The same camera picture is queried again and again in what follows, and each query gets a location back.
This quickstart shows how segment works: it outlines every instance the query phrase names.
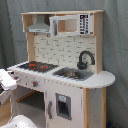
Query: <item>burner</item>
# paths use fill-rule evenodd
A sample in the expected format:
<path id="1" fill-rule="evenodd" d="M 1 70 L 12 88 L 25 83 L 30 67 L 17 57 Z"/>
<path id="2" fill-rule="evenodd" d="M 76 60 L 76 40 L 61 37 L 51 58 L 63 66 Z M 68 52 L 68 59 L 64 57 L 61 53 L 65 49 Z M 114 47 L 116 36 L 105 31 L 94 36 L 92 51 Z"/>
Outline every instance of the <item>burner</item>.
<path id="1" fill-rule="evenodd" d="M 19 68 L 23 68 L 23 69 L 27 69 L 27 70 L 33 70 L 33 71 L 43 72 L 44 73 L 44 72 L 50 71 L 50 70 L 58 67 L 58 65 L 32 61 L 32 62 L 23 64 L 23 65 L 18 66 L 18 67 Z"/>

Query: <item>tile backsplash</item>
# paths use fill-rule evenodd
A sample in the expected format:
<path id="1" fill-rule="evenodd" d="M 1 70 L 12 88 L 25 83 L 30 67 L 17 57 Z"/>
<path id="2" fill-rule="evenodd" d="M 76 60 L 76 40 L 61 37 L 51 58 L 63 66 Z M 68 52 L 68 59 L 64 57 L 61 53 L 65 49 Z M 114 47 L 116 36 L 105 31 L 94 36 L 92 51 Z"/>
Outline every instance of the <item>tile backsplash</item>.
<path id="1" fill-rule="evenodd" d="M 51 38 L 46 34 L 38 34 L 34 36 L 35 60 L 75 68 L 82 51 L 90 51 L 95 57 L 95 42 L 95 37 Z M 88 62 L 88 69 L 95 70 L 88 55 L 83 55 L 83 62 Z"/>

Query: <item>floor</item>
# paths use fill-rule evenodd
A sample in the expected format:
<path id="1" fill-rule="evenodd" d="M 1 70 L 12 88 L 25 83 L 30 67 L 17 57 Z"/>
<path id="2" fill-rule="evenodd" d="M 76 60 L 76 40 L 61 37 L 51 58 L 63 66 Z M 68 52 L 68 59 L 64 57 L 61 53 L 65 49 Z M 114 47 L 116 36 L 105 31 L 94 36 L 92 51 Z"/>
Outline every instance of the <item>floor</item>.
<path id="1" fill-rule="evenodd" d="M 8 99 L 0 107 L 0 126 L 7 124 L 10 118 L 11 118 L 11 104 L 10 104 L 10 99 Z"/>

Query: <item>cabinet handle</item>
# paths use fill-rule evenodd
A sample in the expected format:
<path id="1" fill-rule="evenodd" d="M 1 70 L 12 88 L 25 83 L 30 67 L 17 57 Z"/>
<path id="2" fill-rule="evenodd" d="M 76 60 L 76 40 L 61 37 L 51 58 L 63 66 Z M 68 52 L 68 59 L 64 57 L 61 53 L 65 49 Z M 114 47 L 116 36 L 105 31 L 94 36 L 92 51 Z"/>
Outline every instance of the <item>cabinet handle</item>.
<path id="1" fill-rule="evenodd" d="M 48 104 L 48 115 L 49 115 L 49 119 L 52 119 L 51 107 L 52 107 L 52 101 L 49 101 L 49 104 Z"/>
<path id="2" fill-rule="evenodd" d="M 53 20 L 53 25 L 54 25 L 54 36 L 57 35 L 57 21 Z"/>

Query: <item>cabinet door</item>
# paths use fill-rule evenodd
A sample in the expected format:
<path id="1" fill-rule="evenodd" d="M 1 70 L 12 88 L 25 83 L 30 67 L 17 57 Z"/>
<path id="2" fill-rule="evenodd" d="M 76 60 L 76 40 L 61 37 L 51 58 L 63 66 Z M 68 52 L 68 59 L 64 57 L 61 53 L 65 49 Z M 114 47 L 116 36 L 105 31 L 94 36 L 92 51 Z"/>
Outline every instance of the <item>cabinet door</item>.
<path id="1" fill-rule="evenodd" d="M 51 37 L 93 34 L 93 15 L 77 14 L 50 17 Z"/>
<path id="2" fill-rule="evenodd" d="M 83 128 L 83 90 L 53 81 L 45 83 L 46 128 Z"/>

